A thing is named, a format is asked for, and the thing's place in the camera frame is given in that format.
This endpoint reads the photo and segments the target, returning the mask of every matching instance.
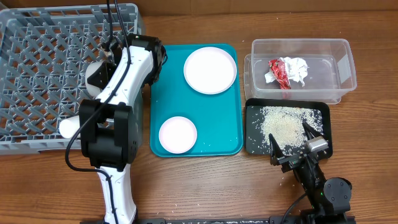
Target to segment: white plate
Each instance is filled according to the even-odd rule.
[[[197,129],[192,121],[181,116],[169,118],[159,130],[160,144],[174,154],[190,150],[195,145],[197,137]]]
[[[192,52],[185,61],[184,77],[200,93],[222,93],[235,81],[236,63],[225,50],[204,47]]]

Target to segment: dish rack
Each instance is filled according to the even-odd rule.
[[[135,4],[120,4],[127,33],[144,34]],[[114,6],[113,35],[123,39]],[[65,149],[62,119],[90,99],[85,71],[104,58],[108,40],[105,4],[6,9],[0,12],[0,155]],[[80,149],[76,140],[72,149]]]

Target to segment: wooden table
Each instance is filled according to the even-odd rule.
[[[358,87],[331,105],[333,157],[326,178],[353,184],[349,215],[358,223],[397,223],[398,12],[279,13],[145,17],[147,35],[164,44],[231,44],[238,53],[242,109],[244,57],[254,39],[344,38],[351,45]],[[263,218],[282,215],[303,193],[293,173],[269,156],[161,159],[149,148],[149,90],[144,145],[131,169],[140,218]],[[72,163],[88,167],[80,152]],[[0,157],[0,223],[78,223],[101,219],[96,174],[70,170],[63,151]],[[293,211],[308,208],[307,200]]]

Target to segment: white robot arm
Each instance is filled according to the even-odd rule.
[[[142,114],[141,89],[145,84],[153,84],[165,58],[165,49],[155,37],[143,35],[129,36],[131,64],[116,94],[94,121],[81,130],[81,151],[90,158],[90,164],[105,171],[111,177],[114,207],[118,223],[131,224],[136,217],[136,205],[132,200],[130,166],[139,146],[139,123]],[[79,116],[64,119],[60,133],[70,138],[77,129],[112,94],[127,68],[127,48],[121,51],[120,61],[113,65],[109,61],[95,62],[86,71],[86,87],[95,100],[83,100]],[[100,128],[97,123],[113,121],[114,129]],[[106,206],[105,223],[116,220],[111,207],[111,191],[106,177],[98,173]]]

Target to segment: crumpled paper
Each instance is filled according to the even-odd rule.
[[[304,78],[308,75],[307,69],[308,65],[302,58],[279,58],[279,60],[285,63],[285,69],[287,73],[287,78],[295,82],[301,82],[304,86]],[[274,73],[270,69],[267,74],[265,74],[266,82],[270,83],[276,80]]]

